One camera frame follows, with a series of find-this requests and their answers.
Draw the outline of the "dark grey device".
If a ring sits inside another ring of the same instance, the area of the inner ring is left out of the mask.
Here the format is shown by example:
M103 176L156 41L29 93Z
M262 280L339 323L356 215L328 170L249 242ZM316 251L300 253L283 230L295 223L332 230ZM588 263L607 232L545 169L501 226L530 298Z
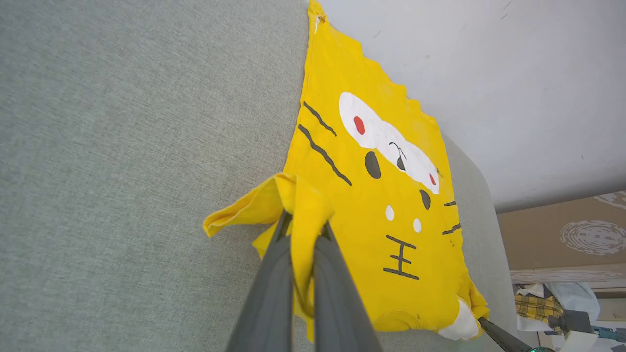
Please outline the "dark grey device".
M595 334L588 313L581 310L564 310L561 315L548 317L548 325L555 332L568 334L571 331Z

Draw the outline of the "light blue cloth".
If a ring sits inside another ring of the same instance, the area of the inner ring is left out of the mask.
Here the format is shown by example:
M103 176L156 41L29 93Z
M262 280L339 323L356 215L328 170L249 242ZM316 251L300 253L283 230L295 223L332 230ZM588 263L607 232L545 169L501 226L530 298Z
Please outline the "light blue cloth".
M601 305L588 283L548 283L545 287L563 309L587 312L590 321L599 318Z

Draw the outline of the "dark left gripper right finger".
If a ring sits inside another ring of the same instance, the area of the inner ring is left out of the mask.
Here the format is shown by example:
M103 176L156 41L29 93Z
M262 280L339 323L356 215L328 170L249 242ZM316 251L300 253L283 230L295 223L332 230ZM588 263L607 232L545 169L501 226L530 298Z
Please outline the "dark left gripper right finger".
M315 352L383 352L330 223L314 247Z

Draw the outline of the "grey fabric sofa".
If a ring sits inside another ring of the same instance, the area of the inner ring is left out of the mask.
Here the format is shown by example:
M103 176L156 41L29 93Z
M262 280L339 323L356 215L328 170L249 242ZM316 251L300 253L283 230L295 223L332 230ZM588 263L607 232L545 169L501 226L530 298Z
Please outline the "grey fabric sofa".
M225 352L309 0L0 0L0 352Z

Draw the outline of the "brown cardboard box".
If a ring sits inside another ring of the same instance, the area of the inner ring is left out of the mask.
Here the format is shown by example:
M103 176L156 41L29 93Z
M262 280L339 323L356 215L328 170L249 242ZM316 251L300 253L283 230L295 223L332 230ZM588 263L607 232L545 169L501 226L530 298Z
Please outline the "brown cardboard box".
M498 215L514 283L626 281L626 190Z

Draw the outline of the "teal tool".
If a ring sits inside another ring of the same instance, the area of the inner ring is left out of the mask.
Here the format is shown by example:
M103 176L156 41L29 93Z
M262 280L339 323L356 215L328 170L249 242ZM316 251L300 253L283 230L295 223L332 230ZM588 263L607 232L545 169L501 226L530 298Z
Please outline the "teal tool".
M592 326L594 333L598 339L610 339L619 343L626 343L626 329L623 328L605 328L601 326Z

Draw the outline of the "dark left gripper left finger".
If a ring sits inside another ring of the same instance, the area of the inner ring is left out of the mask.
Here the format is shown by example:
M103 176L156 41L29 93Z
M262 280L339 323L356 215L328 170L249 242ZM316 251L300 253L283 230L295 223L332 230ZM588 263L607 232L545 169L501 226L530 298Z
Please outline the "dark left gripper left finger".
M226 352L292 352L293 267L287 211L270 239Z

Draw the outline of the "yellow plaid cloth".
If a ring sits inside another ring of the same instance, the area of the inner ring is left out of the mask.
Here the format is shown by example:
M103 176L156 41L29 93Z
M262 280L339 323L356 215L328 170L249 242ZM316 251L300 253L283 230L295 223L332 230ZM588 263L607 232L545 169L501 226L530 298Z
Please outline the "yellow plaid cloth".
M532 295L517 294L514 297L516 313L522 318L547 322L550 316L560 317L564 309L554 295L539 298Z

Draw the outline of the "small white box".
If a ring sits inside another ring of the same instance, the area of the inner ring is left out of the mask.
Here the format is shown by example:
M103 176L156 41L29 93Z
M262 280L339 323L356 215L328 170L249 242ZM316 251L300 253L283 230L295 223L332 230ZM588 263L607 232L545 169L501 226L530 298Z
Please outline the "small white box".
M565 334L565 341L559 352L589 352L597 339L598 335L594 332L570 330Z

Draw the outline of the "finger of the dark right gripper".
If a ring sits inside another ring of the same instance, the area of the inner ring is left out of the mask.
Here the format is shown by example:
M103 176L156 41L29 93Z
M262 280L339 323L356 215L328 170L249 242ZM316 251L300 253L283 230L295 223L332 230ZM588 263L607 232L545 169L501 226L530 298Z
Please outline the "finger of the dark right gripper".
M518 339L514 335L510 334L506 330L503 330L498 325L495 325L486 318L479 318L483 330L488 336L503 350L503 352L531 352L533 348Z

